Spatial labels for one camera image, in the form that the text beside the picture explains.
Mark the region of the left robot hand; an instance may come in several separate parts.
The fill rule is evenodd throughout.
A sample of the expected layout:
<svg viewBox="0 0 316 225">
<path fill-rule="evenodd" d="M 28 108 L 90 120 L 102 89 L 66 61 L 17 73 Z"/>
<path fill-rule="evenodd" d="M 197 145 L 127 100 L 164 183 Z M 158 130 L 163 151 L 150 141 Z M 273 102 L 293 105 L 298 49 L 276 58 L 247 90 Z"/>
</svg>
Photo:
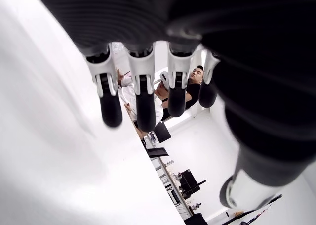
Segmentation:
<svg viewBox="0 0 316 225">
<path fill-rule="evenodd" d="M 316 0 L 41 0 L 85 56 L 104 123 L 122 122 L 110 44 L 130 59 L 143 131 L 155 126 L 154 43 L 169 54 L 169 114 L 185 109 L 191 57 L 208 50 L 199 102 L 214 94 L 239 142 L 220 192 L 229 208 L 256 210 L 316 159 Z"/>
</svg>

